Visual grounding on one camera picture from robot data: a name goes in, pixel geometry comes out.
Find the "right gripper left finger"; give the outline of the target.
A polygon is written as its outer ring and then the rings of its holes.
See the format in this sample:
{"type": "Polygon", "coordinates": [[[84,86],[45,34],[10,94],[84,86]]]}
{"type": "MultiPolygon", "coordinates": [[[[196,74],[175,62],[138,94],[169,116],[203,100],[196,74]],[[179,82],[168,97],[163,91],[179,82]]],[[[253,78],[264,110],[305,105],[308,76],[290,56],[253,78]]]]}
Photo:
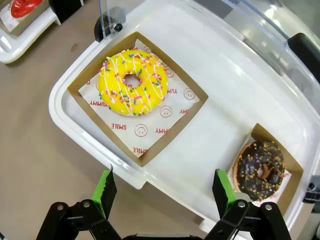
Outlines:
{"type": "Polygon", "coordinates": [[[93,240],[122,240],[108,220],[116,193],[113,169],[105,170],[91,199],[50,206],[36,240],[76,240],[83,231],[93,240]]]}

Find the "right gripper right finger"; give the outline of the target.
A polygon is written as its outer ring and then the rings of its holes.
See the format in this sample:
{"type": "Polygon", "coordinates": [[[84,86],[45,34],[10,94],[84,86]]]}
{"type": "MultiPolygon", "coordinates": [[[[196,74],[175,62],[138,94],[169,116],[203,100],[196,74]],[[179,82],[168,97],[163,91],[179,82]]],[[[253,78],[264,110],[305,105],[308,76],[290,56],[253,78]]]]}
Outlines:
{"type": "Polygon", "coordinates": [[[258,207],[238,199],[222,169],[215,170],[212,192],[220,220],[203,240],[231,240],[239,232],[250,233],[253,240],[292,240],[278,205],[264,202],[258,207]]]}

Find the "chocolate glazed donut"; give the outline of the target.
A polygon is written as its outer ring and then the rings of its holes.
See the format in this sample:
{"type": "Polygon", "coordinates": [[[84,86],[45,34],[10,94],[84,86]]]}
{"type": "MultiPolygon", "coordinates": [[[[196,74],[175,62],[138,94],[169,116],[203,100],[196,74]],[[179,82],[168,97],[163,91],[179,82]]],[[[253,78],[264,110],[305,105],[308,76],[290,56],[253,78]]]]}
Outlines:
{"type": "Polygon", "coordinates": [[[258,207],[274,202],[283,216],[288,215],[304,170],[283,134],[256,123],[227,149],[233,190],[258,207]]]}

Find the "printed paper under yellow donut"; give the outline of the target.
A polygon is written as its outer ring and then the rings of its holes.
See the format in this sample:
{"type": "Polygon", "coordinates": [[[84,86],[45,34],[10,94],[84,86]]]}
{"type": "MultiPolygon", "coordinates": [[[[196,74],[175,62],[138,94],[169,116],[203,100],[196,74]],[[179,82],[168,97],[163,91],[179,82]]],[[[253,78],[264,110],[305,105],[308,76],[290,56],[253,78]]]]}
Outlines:
{"type": "MultiPolygon", "coordinates": [[[[155,55],[140,39],[134,41],[137,50],[155,55]]],[[[104,124],[137,158],[141,158],[172,127],[181,120],[199,98],[180,75],[162,61],[168,76],[166,99],[151,112],[141,116],[121,115],[109,109],[99,96],[99,72],[79,89],[82,98],[104,124]]]]}

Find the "yellow sprinkled donut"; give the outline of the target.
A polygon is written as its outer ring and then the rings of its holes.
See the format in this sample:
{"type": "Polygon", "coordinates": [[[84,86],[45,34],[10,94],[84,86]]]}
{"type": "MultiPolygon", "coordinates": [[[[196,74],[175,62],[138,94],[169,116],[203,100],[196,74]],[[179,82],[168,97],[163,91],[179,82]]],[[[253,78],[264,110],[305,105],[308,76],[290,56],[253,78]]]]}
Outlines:
{"type": "Polygon", "coordinates": [[[192,120],[200,108],[204,105],[208,99],[208,95],[204,90],[178,65],[176,64],[165,52],[163,52],[157,45],[147,39],[139,32],[134,32],[122,41],[118,42],[107,53],[98,58],[88,68],[86,68],[68,87],[68,91],[84,110],[84,112],[90,117],[90,119],[104,132],[104,134],[118,147],[120,148],[130,159],[136,162],[139,166],[143,167],[154,159],[173,139],[186,127],[186,125],[192,120]],[[92,77],[94,77],[101,69],[102,63],[106,60],[106,57],[113,56],[116,52],[124,50],[131,50],[134,47],[135,40],[139,39],[144,44],[148,45],[150,50],[162,59],[163,62],[178,75],[182,80],[189,85],[193,93],[198,97],[199,101],[189,109],[189,111],[180,119],[167,134],[163,135],[141,158],[137,158],[130,150],[120,141],[120,139],[104,124],[102,119],[90,108],[87,102],[82,98],[79,93],[79,89],[84,86],[92,77]]]}
{"type": "Polygon", "coordinates": [[[163,62],[152,53],[123,50],[107,56],[99,71],[98,93],[123,116],[143,116],[166,99],[169,80],[163,62]]]}

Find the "red glazed donut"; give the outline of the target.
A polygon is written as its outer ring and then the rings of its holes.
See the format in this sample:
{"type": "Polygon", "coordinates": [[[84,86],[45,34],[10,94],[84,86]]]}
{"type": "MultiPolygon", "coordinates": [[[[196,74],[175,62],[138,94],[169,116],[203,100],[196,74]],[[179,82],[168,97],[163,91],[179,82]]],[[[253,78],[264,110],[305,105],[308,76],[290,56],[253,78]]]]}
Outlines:
{"type": "MultiPolygon", "coordinates": [[[[10,0],[0,0],[0,10],[3,5],[6,4],[6,1],[10,0]]],[[[13,30],[13,32],[8,32],[2,21],[0,20],[0,29],[8,34],[12,34],[14,36],[19,36],[37,17],[39,17],[48,7],[49,0],[43,0],[42,4],[40,4],[35,10],[31,13],[23,17],[23,20],[19,23],[19,25],[13,30]]]]}
{"type": "Polygon", "coordinates": [[[22,18],[35,10],[43,0],[13,0],[11,5],[11,16],[15,19],[22,18]]]}

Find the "printed paper under red donut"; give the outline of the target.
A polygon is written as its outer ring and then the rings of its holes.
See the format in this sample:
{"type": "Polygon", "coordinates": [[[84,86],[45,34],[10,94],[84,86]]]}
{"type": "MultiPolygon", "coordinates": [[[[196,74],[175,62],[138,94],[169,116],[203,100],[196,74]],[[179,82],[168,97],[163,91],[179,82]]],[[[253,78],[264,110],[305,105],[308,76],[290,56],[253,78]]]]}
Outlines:
{"type": "Polygon", "coordinates": [[[15,18],[12,15],[12,5],[14,0],[6,1],[6,4],[0,10],[0,20],[2,21],[4,27],[9,33],[12,33],[14,29],[20,24],[20,22],[24,19],[15,18]]]}

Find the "white display tray base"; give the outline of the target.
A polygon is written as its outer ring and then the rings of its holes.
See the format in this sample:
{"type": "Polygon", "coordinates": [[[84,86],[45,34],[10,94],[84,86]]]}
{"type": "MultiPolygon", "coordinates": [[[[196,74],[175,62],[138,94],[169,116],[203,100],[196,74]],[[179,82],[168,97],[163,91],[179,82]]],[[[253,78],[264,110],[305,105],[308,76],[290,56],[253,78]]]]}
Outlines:
{"type": "Polygon", "coordinates": [[[284,0],[97,0],[97,9],[98,27],[109,34],[54,85],[53,122],[93,163],[193,212],[204,232],[219,220],[215,170],[232,176],[247,142],[274,140],[286,170],[270,200],[297,239],[320,167],[320,84],[289,47],[296,34],[320,47],[307,24],[284,0]],[[151,113],[123,116],[103,102],[99,71],[134,47],[160,58],[169,86],[151,113]]]}
{"type": "Polygon", "coordinates": [[[54,22],[61,25],[57,15],[48,7],[19,36],[7,33],[0,27],[0,62],[9,64],[16,61],[54,22]]]}

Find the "black lid hinge knob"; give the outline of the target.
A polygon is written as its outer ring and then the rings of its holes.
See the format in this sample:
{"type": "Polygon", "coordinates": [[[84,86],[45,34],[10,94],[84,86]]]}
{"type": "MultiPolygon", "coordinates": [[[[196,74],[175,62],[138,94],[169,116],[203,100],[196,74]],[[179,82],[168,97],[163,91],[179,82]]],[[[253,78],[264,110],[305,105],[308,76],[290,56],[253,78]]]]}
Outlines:
{"type": "Polygon", "coordinates": [[[308,204],[320,204],[320,175],[313,175],[302,200],[308,204]]]}
{"type": "Polygon", "coordinates": [[[109,11],[103,12],[94,26],[94,37],[101,42],[109,35],[114,35],[123,29],[126,22],[126,11],[124,8],[114,6],[109,11]]]}

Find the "clear display lid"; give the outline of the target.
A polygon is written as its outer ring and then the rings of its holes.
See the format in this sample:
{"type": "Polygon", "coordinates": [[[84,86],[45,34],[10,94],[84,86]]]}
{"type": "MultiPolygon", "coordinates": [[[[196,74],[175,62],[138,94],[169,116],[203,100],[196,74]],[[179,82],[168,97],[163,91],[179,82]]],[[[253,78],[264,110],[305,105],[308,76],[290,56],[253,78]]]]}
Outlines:
{"type": "Polygon", "coordinates": [[[289,34],[265,12],[290,12],[264,0],[100,0],[100,15],[119,6],[126,21],[107,49],[140,32],[172,58],[208,98],[154,160],[125,177],[150,182],[194,207],[213,202],[217,168],[231,162],[228,146],[256,123],[283,134],[304,172],[299,204],[320,162],[320,84],[290,49],[289,34]]]}

